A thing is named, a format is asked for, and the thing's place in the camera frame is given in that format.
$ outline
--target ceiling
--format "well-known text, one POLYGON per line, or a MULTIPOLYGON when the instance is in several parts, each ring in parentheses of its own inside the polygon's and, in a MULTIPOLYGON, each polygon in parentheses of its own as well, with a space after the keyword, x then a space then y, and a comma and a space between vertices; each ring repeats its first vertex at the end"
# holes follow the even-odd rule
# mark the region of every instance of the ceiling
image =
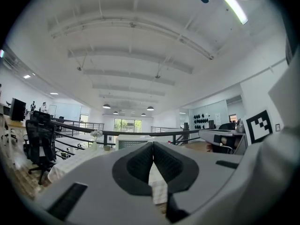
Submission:
MULTIPOLYGON (((250 18, 264 1, 240 4, 250 18)), ((56 90, 95 108, 166 110, 168 94, 178 91, 180 98, 179 88, 209 69, 228 40, 249 33, 223 0, 35 0, 23 19, 36 34, 31 52, 45 61, 20 52, 24 63, 56 90), (57 76, 46 72, 49 66, 57 76)), ((19 23, 15 39, 24 33, 19 23)))

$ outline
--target metal railing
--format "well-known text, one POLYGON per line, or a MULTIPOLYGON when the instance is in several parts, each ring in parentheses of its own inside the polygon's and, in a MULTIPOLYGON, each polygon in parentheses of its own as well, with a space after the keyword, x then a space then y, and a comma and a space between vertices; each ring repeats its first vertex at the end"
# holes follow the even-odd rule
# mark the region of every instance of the metal railing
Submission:
MULTIPOLYGON (((61 122, 58 122, 56 121, 56 119, 53 119, 51 121, 51 123, 55 126, 54 130, 55 130, 55 133, 54 133, 54 140, 58 143, 61 143, 63 145, 66 145, 66 146, 69 146, 71 148, 75 148, 77 150, 84 150, 85 148, 82 148, 80 146, 75 146, 75 145, 71 145, 71 144, 68 144, 68 143, 65 143, 65 142, 62 142, 62 141, 59 141, 57 140, 57 136, 63 136, 63 137, 68 137, 68 138, 72 138, 72 139, 75 139, 75 140, 78 140, 78 141, 81 141, 81 142, 88 142, 88 143, 92 143, 92 141, 90 140, 84 140, 84 139, 81 139, 81 138, 78 138, 78 137, 73 137, 73 135, 67 135, 67 134, 63 134, 59 131, 57 131, 57 128, 65 128, 65 129, 68 129, 70 131, 78 131, 79 133, 81 134, 85 134, 85 133, 91 133, 92 131, 94 131, 95 129, 91 129, 91 128, 86 128, 86 127, 81 127, 81 126, 73 126, 73 125, 70 125, 70 124, 67 124, 67 123, 61 123, 61 122)), ((107 136, 119 136, 119 135, 149 135, 149 136, 152 136, 152 137, 155 137, 155 136, 172 136, 172 144, 174 145, 178 145, 179 143, 181 142, 185 142, 187 140, 182 140, 182 138, 184 137, 184 135, 189 135, 189 134, 193 134, 193 133, 198 133, 199 130, 193 130, 193 131, 178 131, 178 132, 151 132, 151 133, 129 133, 129 132, 113 132, 113 131, 102 131, 103 132, 103 142, 97 142, 97 144, 102 144, 102 145, 111 145, 114 146, 115 144, 114 143, 109 143, 107 142, 107 136)), ((59 148, 57 146, 55 146, 56 149, 60 150, 62 153, 66 153, 66 154, 69 154, 69 155, 74 155, 74 153, 70 152, 70 151, 67 151, 67 150, 64 150, 62 148, 59 148)), ((59 154, 56 154, 58 157, 62 158, 62 159, 67 159, 67 157, 63 157, 59 154)))
POLYGON ((152 133, 163 133, 168 129, 177 129, 175 127, 151 127, 152 133))
MULTIPOLYGON (((79 127, 79 128, 90 128, 93 130, 101 130, 101 131, 104 129, 104 123, 82 122, 82 121, 73 121, 73 120, 58 119, 58 118, 51 118, 51 120, 63 124, 71 125, 74 127, 79 127)), ((59 131, 62 135, 68 135, 68 136, 77 136, 80 134, 85 134, 85 132, 75 131, 73 129, 64 128, 61 126, 57 126, 55 131, 59 131)))

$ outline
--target ceiling beam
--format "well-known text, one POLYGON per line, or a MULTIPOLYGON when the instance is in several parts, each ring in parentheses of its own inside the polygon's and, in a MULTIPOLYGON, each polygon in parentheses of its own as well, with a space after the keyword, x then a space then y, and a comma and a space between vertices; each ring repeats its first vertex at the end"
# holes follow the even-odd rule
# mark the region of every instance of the ceiling beam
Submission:
MULTIPOLYGON (((68 56, 68 58, 76 59, 77 57, 84 57, 85 55, 86 55, 86 51, 83 48, 83 49, 73 50, 72 52, 68 52, 67 56, 68 56)), ((155 65, 164 61, 164 57, 158 57, 155 55, 149 55, 149 54, 137 53, 137 52, 128 53, 128 52, 124 52, 124 51, 107 50, 105 48, 99 48, 99 47, 98 48, 94 47, 93 51, 89 51, 88 56, 112 56, 112 57, 132 58, 132 59, 139 59, 139 60, 143 60, 143 61, 153 62, 153 63, 155 63, 155 65)), ((192 74, 192 72, 193 72, 192 66, 189 66, 189 65, 186 65, 183 63, 166 62, 165 65, 175 68, 184 73, 192 74)))
POLYGON ((151 94, 151 95, 157 95, 157 96, 165 96, 164 92, 160 91, 147 91, 147 89, 140 89, 140 88, 132 88, 128 86, 117 86, 117 85, 104 85, 104 84, 93 84, 94 89, 104 89, 104 90, 112 90, 112 91, 126 91, 126 92, 137 92, 137 93, 143 93, 143 94, 151 94))
POLYGON ((109 98, 109 99, 117 99, 117 100, 126 100, 126 101, 147 102, 147 103, 156 103, 156 104, 158 103, 158 100, 116 96, 116 95, 111 95, 111 94, 100 94, 99 97, 109 98))
POLYGON ((127 78, 135 78, 170 86, 175 86, 175 82, 164 79, 164 78, 158 78, 155 79, 154 76, 144 75, 140 73, 133 73, 133 72, 122 72, 122 71, 116 71, 116 70, 100 70, 100 69, 84 69, 83 74, 86 75, 105 75, 105 76, 116 76, 116 77, 127 77, 127 78))
MULTIPOLYGON (((185 28, 183 28, 183 30, 180 32, 176 32, 169 27, 160 26, 159 24, 143 21, 141 19, 127 19, 124 17, 103 19, 103 17, 100 17, 99 19, 84 20, 80 22, 77 21, 73 24, 69 24, 63 28, 63 32, 64 35, 68 35, 78 32, 78 28, 82 30, 88 30, 102 27, 134 28, 138 30, 151 31, 158 35, 167 37, 168 39, 172 39, 175 42, 179 41, 181 44, 186 45, 187 48, 194 50, 209 60, 214 58, 210 52, 208 52, 206 49, 200 46, 198 42, 195 41, 197 33, 187 31, 185 28)), ((51 37, 53 39, 61 37, 60 31, 53 31, 51 33, 51 37)))

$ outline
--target table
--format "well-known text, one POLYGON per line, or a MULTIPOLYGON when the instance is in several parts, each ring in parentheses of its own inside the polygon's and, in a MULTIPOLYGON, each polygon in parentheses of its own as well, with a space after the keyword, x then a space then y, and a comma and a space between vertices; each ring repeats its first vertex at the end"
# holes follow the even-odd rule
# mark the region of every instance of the table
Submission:
POLYGON ((9 144, 9 157, 13 164, 15 164, 15 158, 13 156, 13 147, 11 143, 11 129, 21 130, 22 134, 23 131, 26 130, 25 121, 13 121, 10 119, 9 116, 3 115, 3 129, 5 130, 5 124, 8 127, 8 144, 9 144))
MULTIPOLYGON (((77 150, 77 153, 75 155, 54 165, 48 174, 48 179, 50 182, 55 182, 56 180, 62 178, 66 173, 76 168, 81 163, 96 156, 105 155, 114 151, 115 149, 111 149, 110 151, 104 151, 103 148, 95 150, 93 146, 85 150, 77 150)), ((148 184, 152 187, 152 196, 154 204, 166 203, 167 183, 161 176, 154 163, 150 170, 148 184)))

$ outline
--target black slot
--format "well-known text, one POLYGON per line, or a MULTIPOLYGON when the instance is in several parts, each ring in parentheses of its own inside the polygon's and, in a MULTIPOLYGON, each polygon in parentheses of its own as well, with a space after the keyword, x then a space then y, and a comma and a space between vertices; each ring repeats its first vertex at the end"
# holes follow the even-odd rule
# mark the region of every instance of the black slot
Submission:
POLYGON ((48 212, 59 220, 64 221, 88 186, 74 183, 65 193, 51 206, 48 212))

